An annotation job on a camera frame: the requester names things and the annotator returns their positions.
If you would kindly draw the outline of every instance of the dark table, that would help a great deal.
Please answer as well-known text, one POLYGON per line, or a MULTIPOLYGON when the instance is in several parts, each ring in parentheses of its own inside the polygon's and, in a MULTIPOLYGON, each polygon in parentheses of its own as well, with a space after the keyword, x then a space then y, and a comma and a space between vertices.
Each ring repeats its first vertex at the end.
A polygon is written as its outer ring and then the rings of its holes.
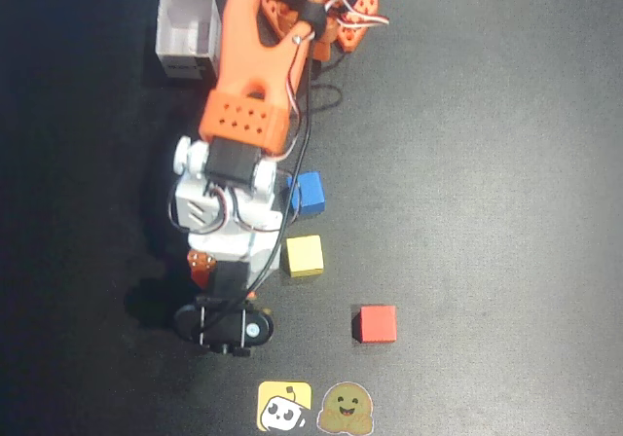
POLYGON ((154 73, 158 0, 0 0, 3 434, 259 434, 266 380, 359 382, 380 435, 621 434, 623 0, 381 1, 312 95, 324 275, 267 282, 235 359, 165 328, 206 89, 154 73))

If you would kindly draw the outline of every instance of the white box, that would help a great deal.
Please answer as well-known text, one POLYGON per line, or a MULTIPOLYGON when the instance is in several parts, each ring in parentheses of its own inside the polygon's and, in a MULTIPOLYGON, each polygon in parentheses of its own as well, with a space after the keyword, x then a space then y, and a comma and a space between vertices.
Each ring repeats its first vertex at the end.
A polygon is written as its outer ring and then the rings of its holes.
POLYGON ((221 28, 216 0, 160 0, 156 55, 166 75, 216 78, 221 28))

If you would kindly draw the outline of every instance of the orange 3d-printed part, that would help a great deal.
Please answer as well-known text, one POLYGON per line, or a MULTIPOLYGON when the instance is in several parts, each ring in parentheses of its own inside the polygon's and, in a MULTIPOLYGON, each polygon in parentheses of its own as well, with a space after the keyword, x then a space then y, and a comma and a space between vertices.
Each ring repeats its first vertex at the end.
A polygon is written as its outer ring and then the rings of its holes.
MULTIPOLYGON (((357 3, 353 8, 359 13, 365 15, 375 15, 379 12, 379 0, 357 0, 357 3)), ((348 22, 360 22, 361 19, 353 13, 347 13, 344 19, 348 22)), ((360 29, 349 29, 347 27, 340 26, 338 29, 338 42, 345 52, 351 53, 357 48, 357 46, 363 40, 363 36, 366 35, 368 27, 362 27, 360 29)))
POLYGON ((206 253, 201 253, 191 249, 188 252, 188 266, 191 268, 191 278, 200 287, 205 290, 210 273, 216 267, 216 260, 206 253))
MULTIPOLYGON (((310 0, 320 3, 323 0, 310 0)), ((290 125, 286 80, 299 86, 312 27, 297 21, 274 47, 260 42, 260 0, 227 0, 219 79, 210 93, 199 132, 203 140, 224 137, 251 144, 271 154, 283 151, 290 125)))
MULTIPOLYGON (((290 31, 298 13, 288 8, 285 3, 275 0, 262 0, 262 13, 268 20, 275 34, 282 39, 290 31)), ((331 44, 338 38, 338 22, 327 18, 327 27, 320 39, 316 39, 313 59, 328 61, 331 59, 331 44)))

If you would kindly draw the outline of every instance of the blue cube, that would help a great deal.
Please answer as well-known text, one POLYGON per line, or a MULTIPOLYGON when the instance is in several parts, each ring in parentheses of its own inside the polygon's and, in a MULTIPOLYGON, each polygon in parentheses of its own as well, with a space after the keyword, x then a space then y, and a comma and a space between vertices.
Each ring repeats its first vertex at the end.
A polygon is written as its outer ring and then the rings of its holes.
MULTIPOLYGON (((299 174, 299 186, 303 201, 300 215, 315 215, 324 211, 324 190, 320 181, 319 171, 308 171, 299 174)), ((288 187, 292 186, 292 178, 288 177, 288 187)), ((292 210, 299 206, 299 191, 295 188, 292 195, 292 210)))

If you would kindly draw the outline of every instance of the sticker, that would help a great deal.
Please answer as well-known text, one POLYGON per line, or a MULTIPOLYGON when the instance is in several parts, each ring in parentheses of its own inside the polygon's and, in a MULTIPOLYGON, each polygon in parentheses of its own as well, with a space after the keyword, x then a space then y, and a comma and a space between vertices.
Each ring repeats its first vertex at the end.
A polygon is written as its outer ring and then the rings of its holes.
POLYGON ((354 382, 340 382, 331 387, 322 400, 318 429, 325 433, 365 436, 374 431, 372 398, 354 382))
POLYGON ((257 398, 257 427, 268 432, 296 432, 310 421, 312 387, 306 382, 265 381, 257 398))

